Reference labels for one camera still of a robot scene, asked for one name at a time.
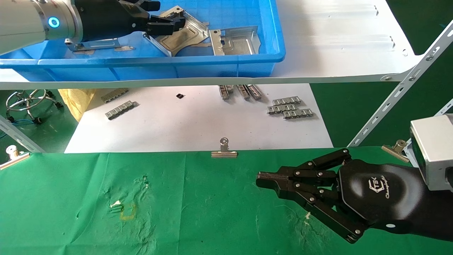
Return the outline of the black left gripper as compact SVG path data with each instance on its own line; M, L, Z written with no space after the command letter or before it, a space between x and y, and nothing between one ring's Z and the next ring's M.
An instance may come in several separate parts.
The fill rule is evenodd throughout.
M167 19L150 15L158 11L157 0L75 0L81 20L81 42L112 39L135 31L145 31L149 36L167 36L180 31L186 24L185 17Z

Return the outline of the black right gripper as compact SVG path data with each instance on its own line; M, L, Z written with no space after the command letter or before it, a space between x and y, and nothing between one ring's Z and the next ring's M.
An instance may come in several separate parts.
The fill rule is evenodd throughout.
M337 166L341 166L338 173L331 170ZM344 204L365 225L337 211L338 178ZM416 168L351 161L346 148L299 166L281 166L277 172L260 171L256 185L274 190L280 199L296 202L351 244L363 236L366 226L396 234L415 234L420 228L417 212L427 192Z

